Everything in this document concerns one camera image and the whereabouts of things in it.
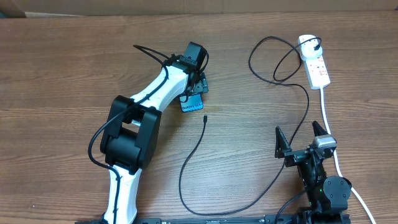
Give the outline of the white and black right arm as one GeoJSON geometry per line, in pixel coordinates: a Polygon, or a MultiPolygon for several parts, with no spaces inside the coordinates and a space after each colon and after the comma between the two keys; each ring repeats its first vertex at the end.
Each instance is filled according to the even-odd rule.
{"type": "Polygon", "coordinates": [[[275,128],[275,157],[284,160],[286,167],[297,167],[304,189],[286,202],[275,215],[275,223],[282,223],[284,209],[302,195],[307,195],[309,206],[300,207],[290,216],[288,223],[350,223],[348,199],[351,182],[338,175],[328,176],[323,161],[333,157],[336,139],[325,131],[317,121],[312,123],[314,139],[305,149],[293,150],[282,130],[275,128]]]}

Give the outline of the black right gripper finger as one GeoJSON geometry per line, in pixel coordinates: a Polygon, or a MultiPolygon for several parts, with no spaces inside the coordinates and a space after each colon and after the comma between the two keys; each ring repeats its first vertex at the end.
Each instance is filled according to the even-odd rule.
{"type": "Polygon", "coordinates": [[[323,136],[328,134],[328,132],[324,130],[317,121],[312,122],[312,127],[313,127],[314,136],[323,136]]]}
{"type": "Polygon", "coordinates": [[[279,126],[275,128],[275,135],[276,135],[275,154],[274,154],[275,158],[283,158],[285,157],[285,153],[292,151],[292,148],[279,126]]]}

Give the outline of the Samsung Galaxy smartphone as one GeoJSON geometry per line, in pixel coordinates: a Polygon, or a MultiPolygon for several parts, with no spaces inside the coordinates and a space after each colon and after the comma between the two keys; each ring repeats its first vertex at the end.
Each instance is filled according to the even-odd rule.
{"type": "Polygon", "coordinates": [[[200,94],[192,96],[181,96],[180,106],[183,113],[202,110],[203,109],[202,97],[200,94]]]}

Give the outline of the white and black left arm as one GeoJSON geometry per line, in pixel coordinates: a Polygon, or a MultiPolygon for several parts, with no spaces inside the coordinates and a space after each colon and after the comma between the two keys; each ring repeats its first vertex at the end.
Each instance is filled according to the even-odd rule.
{"type": "Polygon", "coordinates": [[[206,49],[190,42],[183,54],[161,61],[159,75],[145,89],[113,100],[100,142],[110,176],[108,207],[100,223],[134,222],[139,181],[157,147],[162,113],[174,99],[184,113],[203,109],[207,63],[206,49]]]}

